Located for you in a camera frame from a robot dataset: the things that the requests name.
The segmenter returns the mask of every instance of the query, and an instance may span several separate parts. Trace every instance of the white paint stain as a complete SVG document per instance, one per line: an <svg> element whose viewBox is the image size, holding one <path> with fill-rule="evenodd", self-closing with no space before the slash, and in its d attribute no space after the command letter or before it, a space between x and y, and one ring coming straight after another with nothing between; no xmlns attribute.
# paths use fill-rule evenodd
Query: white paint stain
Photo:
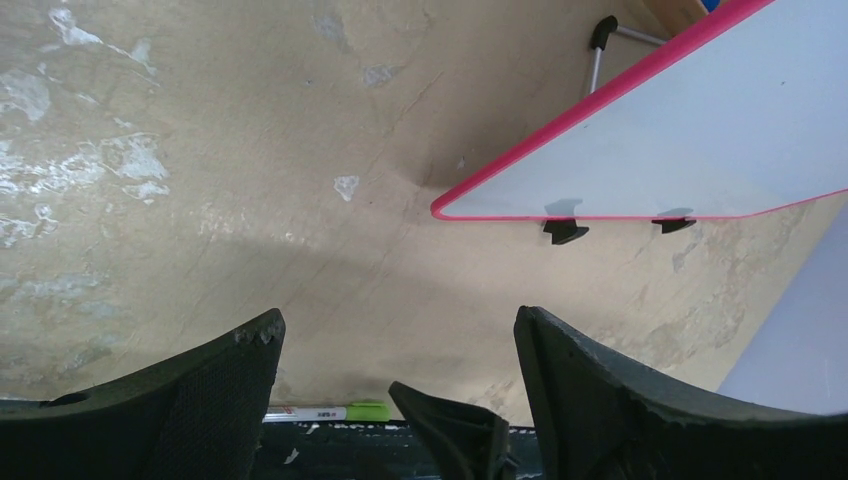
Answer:
<svg viewBox="0 0 848 480"><path fill-rule="evenodd" d="M38 47L38 51L41 52L41 53L50 53L50 52L55 52L56 50L59 50L60 48L62 48L62 46L59 45L58 43L48 43L47 45L42 45L42 46Z"/></svg>
<svg viewBox="0 0 848 480"><path fill-rule="evenodd" d="M288 457L286 457L286 461L283 462L283 465L290 464L294 461L295 458L297 458L298 455L300 455L300 452L298 452L296 448L293 448L292 453Z"/></svg>
<svg viewBox="0 0 848 480"><path fill-rule="evenodd" d="M43 165L25 163L20 156L8 155L8 142L0 142L0 194L40 195L65 193L71 187L90 185L103 176L100 152L92 144L64 160L48 160Z"/></svg>
<svg viewBox="0 0 848 480"><path fill-rule="evenodd" d="M59 35L65 45L102 44L103 40L77 27L77 20L67 8L53 8L47 12L50 21L59 30Z"/></svg>
<svg viewBox="0 0 848 480"><path fill-rule="evenodd" d="M85 142L79 150L62 160L49 159L41 164L31 164L12 151L9 141L0 141L0 195L41 196L46 193L63 194L72 188L82 188L100 181L107 170L119 178L143 180L135 185L124 185L122 191L147 205L154 196L170 194L170 188L151 179L169 176L168 170L156 158L156 136L135 133L101 140L97 144ZM49 205L35 205L35 218L14 218L0 214L2 243L13 247L21 239L32 239L50 234L59 222L52 218Z"/></svg>
<svg viewBox="0 0 848 480"><path fill-rule="evenodd" d="M133 128L133 127L135 126L135 125L133 125L132 123L130 123L130 122L125 122L125 121L121 120L121 119L120 119L120 118L118 118L118 117L114 117L114 118L112 118L112 121L114 121L114 122L115 122L115 123L116 123L119 127L121 127L121 128Z"/></svg>
<svg viewBox="0 0 848 480"><path fill-rule="evenodd" d="M127 52L122 48L104 42L97 35L86 32L85 30L77 27L76 18L74 18L73 13L71 13L71 11L67 8L53 8L47 13L47 15L50 17L50 21L53 22L53 25L56 26L56 29L59 30L59 36L62 37L62 42L64 42L65 45L105 45L113 52L120 53L121 55L129 57L140 63L145 70L147 70L148 74L156 75L156 69L150 65L150 39L142 38L138 40L133 47L132 52ZM47 47L48 46L41 47L41 50L43 52L51 51L45 50Z"/></svg>
<svg viewBox="0 0 848 480"><path fill-rule="evenodd" d="M333 188L339 192L345 202L353 200L353 192L359 186L359 177L356 175L348 175L336 177L333 180Z"/></svg>
<svg viewBox="0 0 848 480"><path fill-rule="evenodd" d="M63 273L53 280L23 282L10 300L13 302L37 298L73 300L82 297L98 285L100 285L100 278L96 275Z"/></svg>
<svg viewBox="0 0 848 480"><path fill-rule="evenodd" d="M84 93L78 93L77 98L85 100L86 102L91 103L93 105L100 105L100 102L92 98L90 95L86 95Z"/></svg>
<svg viewBox="0 0 848 480"><path fill-rule="evenodd" d="M115 175L136 180L163 179L170 176L156 157L156 137L148 133L133 133L101 140L103 165Z"/></svg>
<svg viewBox="0 0 848 480"><path fill-rule="evenodd" d="M400 67L389 65L372 65L362 69L362 83L366 87L376 88L380 85L388 83L389 80L400 72Z"/></svg>
<svg viewBox="0 0 848 480"><path fill-rule="evenodd" d="M150 66L150 39L142 38L135 43L130 58L142 64L150 75L156 75L156 69Z"/></svg>
<svg viewBox="0 0 848 480"><path fill-rule="evenodd" d="M165 185L159 185L153 181L147 181L140 185L127 185L121 189L124 193L135 198L136 200L142 200L147 205L153 203L153 199L149 198L154 195L169 195L171 193L171 189Z"/></svg>
<svg viewBox="0 0 848 480"><path fill-rule="evenodd" d="M34 211L34 222L0 214L0 242L4 247L12 248L18 240L38 238L56 231L59 222L52 218L53 209L50 205L39 203Z"/></svg>
<svg viewBox="0 0 848 480"><path fill-rule="evenodd" d="M17 109L30 123L35 123L50 108L50 91L39 77L14 68L0 75L0 85L6 90L8 100L0 102L0 114Z"/></svg>

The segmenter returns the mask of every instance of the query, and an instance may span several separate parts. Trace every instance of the concrete floor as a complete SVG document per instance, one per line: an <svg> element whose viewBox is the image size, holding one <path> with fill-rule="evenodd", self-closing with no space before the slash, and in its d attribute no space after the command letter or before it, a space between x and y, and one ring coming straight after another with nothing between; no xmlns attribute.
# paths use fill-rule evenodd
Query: concrete floor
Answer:
<svg viewBox="0 0 848 480"><path fill-rule="evenodd" d="M528 424L522 304L715 389L845 195L669 236L595 222L566 247L429 215L580 99L608 14L659 34L638 0L0 0L0 396L279 307L275 403L401 380ZM613 40L604 76L649 51Z"/></svg>

